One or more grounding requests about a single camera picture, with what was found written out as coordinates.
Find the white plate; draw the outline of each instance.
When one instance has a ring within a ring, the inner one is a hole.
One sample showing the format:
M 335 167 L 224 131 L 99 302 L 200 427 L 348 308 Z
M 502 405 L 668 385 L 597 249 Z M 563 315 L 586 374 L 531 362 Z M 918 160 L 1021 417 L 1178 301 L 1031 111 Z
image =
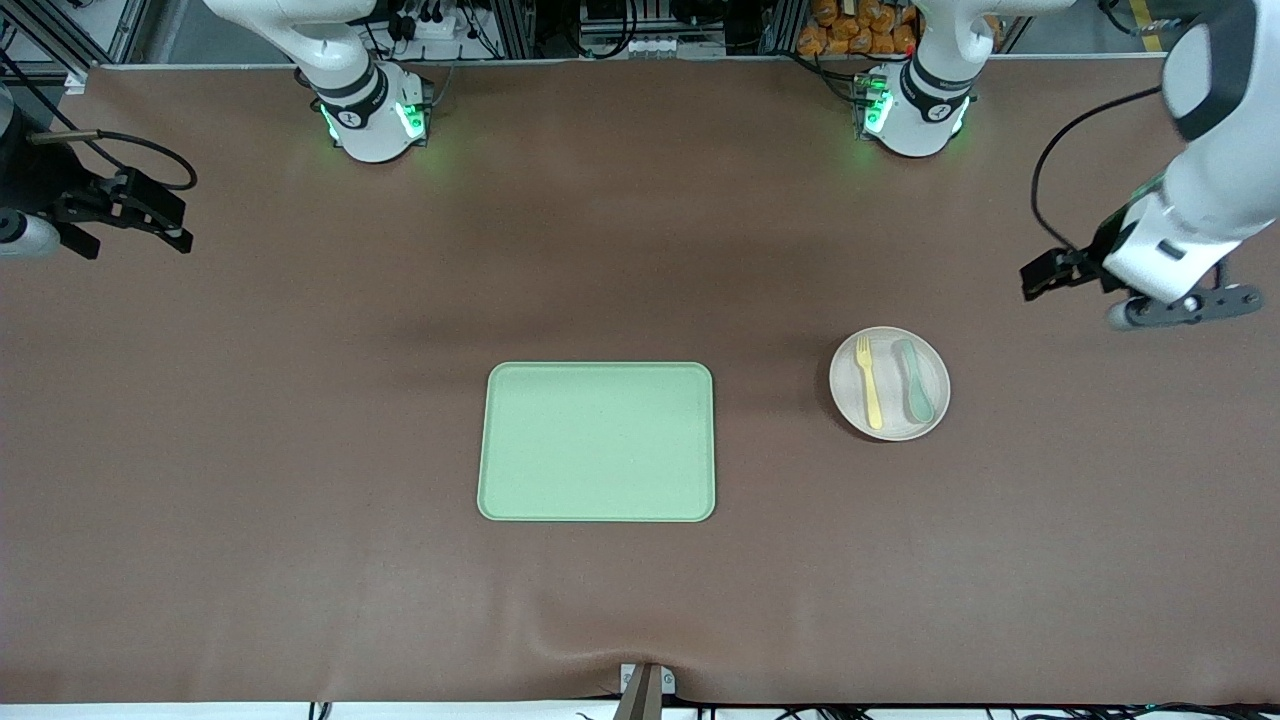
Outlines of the white plate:
M 867 386 L 855 359 L 858 338 L 864 336 L 872 342 L 872 374 L 876 377 L 876 392 L 879 395 L 884 420 L 878 430 L 873 430 L 867 420 Z M 904 342 L 915 347 L 920 384 L 933 405 L 933 420 L 928 423 L 918 421 L 910 411 L 906 360 L 901 347 Z M 942 356 L 919 336 L 901 328 L 867 328 L 849 336 L 831 359 L 829 380 L 831 397 L 840 414 L 859 430 L 879 439 L 915 439 L 936 428 L 951 404 L 951 377 L 947 375 Z

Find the table surface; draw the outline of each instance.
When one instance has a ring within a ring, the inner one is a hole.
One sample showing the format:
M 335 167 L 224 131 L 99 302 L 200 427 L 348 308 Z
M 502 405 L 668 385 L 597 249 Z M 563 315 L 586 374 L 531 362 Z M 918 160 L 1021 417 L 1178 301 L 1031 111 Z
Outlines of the table surface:
M 465 68 L 428 149 L 362 167 L 288 72 L 95 72 L 74 118 L 200 168 L 196 250 L 0 266 L 4 698 L 573 697 L 652 660 L 716 702 L 1276 700 L 1280 310 L 1115 333 L 1097 288 L 1019 293 L 1044 142 L 1157 77 L 993 63 L 913 161 L 788 63 Z M 1092 120 L 1046 211 L 1085 240 L 1178 147 L 1155 100 Z M 1280 246 L 1236 255 L 1277 287 Z M 948 364 L 920 441 L 828 396 L 877 324 Z M 716 512 L 481 518 L 506 360 L 705 364 Z

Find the green knife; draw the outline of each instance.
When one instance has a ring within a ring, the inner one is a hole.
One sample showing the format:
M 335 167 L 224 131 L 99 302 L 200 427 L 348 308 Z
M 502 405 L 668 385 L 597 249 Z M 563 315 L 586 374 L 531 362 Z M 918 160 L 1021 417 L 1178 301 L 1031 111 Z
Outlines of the green knife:
M 920 359 L 915 354 L 915 345 L 909 340 L 902 341 L 902 359 L 906 360 L 906 377 L 908 377 L 908 405 L 911 409 L 911 415 L 918 423 L 932 423 L 933 421 L 933 404 L 929 402 L 929 396 L 924 392 L 924 384 L 920 382 Z

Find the yellow tape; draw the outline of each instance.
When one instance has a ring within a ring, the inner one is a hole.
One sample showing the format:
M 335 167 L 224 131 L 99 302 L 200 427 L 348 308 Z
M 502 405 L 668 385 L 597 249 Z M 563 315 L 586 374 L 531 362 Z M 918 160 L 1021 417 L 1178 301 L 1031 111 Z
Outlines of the yellow tape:
M 1147 0 L 1129 0 L 1129 8 L 1133 9 L 1133 19 L 1138 22 L 1138 27 L 1151 24 L 1151 8 L 1147 6 Z M 1142 36 L 1142 46 L 1147 49 L 1147 53 L 1162 53 L 1165 50 L 1160 45 L 1160 38 L 1155 35 Z

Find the fork handle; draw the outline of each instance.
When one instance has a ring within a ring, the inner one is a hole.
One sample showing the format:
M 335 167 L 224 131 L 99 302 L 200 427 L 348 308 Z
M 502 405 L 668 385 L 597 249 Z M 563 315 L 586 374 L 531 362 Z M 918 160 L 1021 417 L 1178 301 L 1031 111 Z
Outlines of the fork handle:
M 863 379 L 867 380 L 867 423 L 878 430 L 884 427 L 884 416 L 879 411 L 879 393 L 876 392 L 876 375 L 870 368 L 863 368 Z

